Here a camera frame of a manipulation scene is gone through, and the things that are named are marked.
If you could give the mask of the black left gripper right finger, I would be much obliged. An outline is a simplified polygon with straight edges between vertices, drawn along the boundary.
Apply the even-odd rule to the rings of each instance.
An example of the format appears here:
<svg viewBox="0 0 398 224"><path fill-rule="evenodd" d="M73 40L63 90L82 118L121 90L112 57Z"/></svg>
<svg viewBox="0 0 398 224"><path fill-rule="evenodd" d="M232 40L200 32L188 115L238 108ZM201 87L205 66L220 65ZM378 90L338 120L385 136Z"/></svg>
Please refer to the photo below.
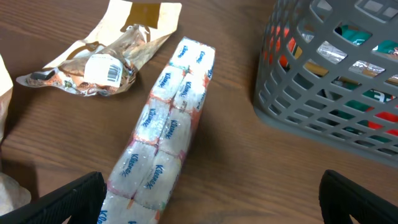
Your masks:
<svg viewBox="0 0 398 224"><path fill-rule="evenodd" d="M325 224L397 224L397 206L334 170L326 170L319 186Z"/></svg>

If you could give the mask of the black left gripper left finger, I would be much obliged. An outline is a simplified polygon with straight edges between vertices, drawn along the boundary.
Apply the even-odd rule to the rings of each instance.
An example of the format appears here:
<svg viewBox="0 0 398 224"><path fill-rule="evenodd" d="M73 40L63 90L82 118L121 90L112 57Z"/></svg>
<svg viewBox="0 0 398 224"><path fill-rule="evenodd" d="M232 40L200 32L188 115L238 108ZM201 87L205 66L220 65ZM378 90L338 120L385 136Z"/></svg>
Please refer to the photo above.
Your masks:
<svg viewBox="0 0 398 224"><path fill-rule="evenodd" d="M100 172L90 172L37 201L1 216L1 224L94 224L106 197Z"/></svg>

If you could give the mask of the Kleenex tissue multipack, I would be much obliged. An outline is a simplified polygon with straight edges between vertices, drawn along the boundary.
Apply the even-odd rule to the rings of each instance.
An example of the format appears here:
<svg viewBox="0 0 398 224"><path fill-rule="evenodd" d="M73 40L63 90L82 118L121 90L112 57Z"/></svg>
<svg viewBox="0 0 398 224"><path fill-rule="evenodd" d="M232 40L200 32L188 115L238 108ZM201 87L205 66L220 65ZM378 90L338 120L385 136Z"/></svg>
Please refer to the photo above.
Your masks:
<svg viewBox="0 0 398 224"><path fill-rule="evenodd" d="M188 37L177 45L109 175L98 223L159 222L198 126L215 53Z"/></svg>

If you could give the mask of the orange cracker packet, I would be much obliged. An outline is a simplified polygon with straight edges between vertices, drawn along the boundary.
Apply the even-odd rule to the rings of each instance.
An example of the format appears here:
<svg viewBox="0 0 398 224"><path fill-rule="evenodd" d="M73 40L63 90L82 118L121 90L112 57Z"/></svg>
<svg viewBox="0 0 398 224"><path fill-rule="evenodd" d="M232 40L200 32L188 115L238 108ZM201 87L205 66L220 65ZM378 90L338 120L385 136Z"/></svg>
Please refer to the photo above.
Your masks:
<svg viewBox="0 0 398 224"><path fill-rule="evenodd" d="M365 40L369 39L370 37L369 33L351 29L347 25L338 27L337 30L338 32L341 32L343 34L343 37L345 39L351 41L356 45L361 45ZM273 36L270 35L266 37L266 43L263 45L262 50L264 60L268 62L268 64L272 64L273 54L271 52L268 52L267 50L272 49L275 50L275 53L278 53L280 51L281 39L277 39L276 41L274 41ZM298 59L302 55L302 49L297 45L293 37L291 37L287 42L287 50L295 59ZM397 60L396 42L384 41L380 45L376 46L374 48L374 51L382 55L391 56L394 60ZM346 53L334 47L327 41L325 41L321 44L321 46L318 47L317 53L334 64L340 63L343 59L347 57ZM290 69L290 63L287 56L285 56L284 54L280 55L278 62L280 66L282 66L282 68L286 70ZM304 67L309 72L312 72L319 77L323 77L328 73L328 70L326 68L317 64L312 59L308 59L305 62ZM369 77L376 77L377 75L385 71L385 69L380 66L362 60L358 60L354 64L352 64L349 70Z"/></svg>

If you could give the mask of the green Nescafe coffee bag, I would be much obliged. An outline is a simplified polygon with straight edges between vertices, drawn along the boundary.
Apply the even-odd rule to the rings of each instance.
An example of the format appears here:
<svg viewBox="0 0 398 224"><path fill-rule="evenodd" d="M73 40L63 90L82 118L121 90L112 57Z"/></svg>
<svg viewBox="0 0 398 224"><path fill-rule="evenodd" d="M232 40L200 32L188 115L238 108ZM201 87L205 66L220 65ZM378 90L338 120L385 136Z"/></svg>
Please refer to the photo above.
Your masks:
<svg viewBox="0 0 398 224"><path fill-rule="evenodd" d="M348 41L352 42L354 45L361 45L363 42L367 41L371 34L369 32L361 31L358 29L352 29L348 25L343 25L339 26L335 29L335 32L337 34L341 35ZM323 44L319 51L325 52L328 55L331 55L333 60L340 62L343 60L343 58L346 57L346 54L343 52L341 53L334 53L332 50L328 50L328 47L330 44L328 42L325 42ZM397 43L393 42L391 40L385 40L381 44L377 45L375 48L373 48L373 51L377 53L381 53L387 56L391 56L392 58L396 59L397 58ZM349 68L350 71L357 73L357 74L363 74L367 75L370 77L376 77L380 73L384 72L385 69L382 67L379 67L377 65L371 64L369 62L365 62L362 60L358 60L355 62L352 66ZM361 86L361 84L355 80L350 80L349 78L343 77L343 76L338 76L332 81L332 84L341 86L343 88L346 88L348 90L355 90ZM384 93L379 90L375 89L369 89L366 90L363 94L363 96L368 97L370 99L376 100L380 103L388 103L394 99L397 98L396 95L391 95L389 93ZM345 106L352 108L354 110L358 110L364 113L367 113L369 111L372 111L374 108L366 103L363 103L358 100L349 100L345 103ZM340 118L343 119L352 119L354 116L352 114L345 113L344 111L341 110L334 110L331 112L333 115L336 115ZM384 121L389 121L392 123L397 123L397 113L390 113L387 111L381 111L377 114L375 114L375 117L380 118ZM369 129L374 130L381 130L384 128L383 125L380 123L368 120L368 119L362 119L361 121L358 121L358 124L361 126L365 126ZM387 143L390 143L392 141L391 136L397 137L397 126L394 126L393 129L388 129L387 131L384 132L386 135L388 135L388 138L385 138L384 136L381 136L379 134L373 134L368 136L368 139L373 139L376 142L384 145ZM390 156L394 156L397 154L397 145L393 145L394 149L391 149L391 147L380 147L378 149L379 152L383 152L385 154L388 154Z"/></svg>

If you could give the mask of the brown cookie snack pouch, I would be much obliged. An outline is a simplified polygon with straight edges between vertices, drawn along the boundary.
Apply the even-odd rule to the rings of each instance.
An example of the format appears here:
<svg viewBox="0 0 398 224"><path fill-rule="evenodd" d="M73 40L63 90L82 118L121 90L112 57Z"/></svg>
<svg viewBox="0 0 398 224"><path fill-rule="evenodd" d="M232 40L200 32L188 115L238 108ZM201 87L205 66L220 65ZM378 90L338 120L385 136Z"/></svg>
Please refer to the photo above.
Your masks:
<svg viewBox="0 0 398 224"><path fill-rule="evenodd" d="M137 72L177 30L181 10L179 2L110 0L104 17L85 39L17 82L32 88L53 86L80 96L127 91Z"/></svg>

